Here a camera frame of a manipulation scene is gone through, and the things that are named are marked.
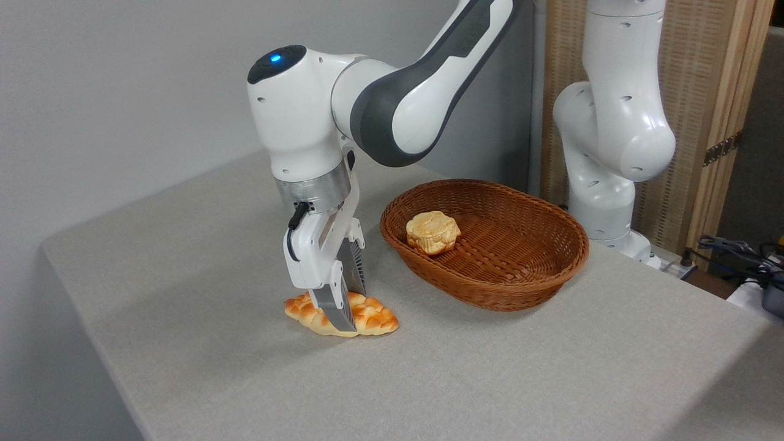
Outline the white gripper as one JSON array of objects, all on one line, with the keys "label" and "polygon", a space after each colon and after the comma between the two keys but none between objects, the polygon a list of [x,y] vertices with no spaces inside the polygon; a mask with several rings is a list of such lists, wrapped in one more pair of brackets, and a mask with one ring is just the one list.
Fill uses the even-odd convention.
[{"label": "white gripper", "polygon": [[335,328],[355,332],[349,293],[367,296],[362,258],[364,235],[355,218],[360,190],[351,176],[351,190],[334,213],[303,212],[296,229],[287,231],[283,250],[292,285],[309,290],[314,307],[320,308]]}]

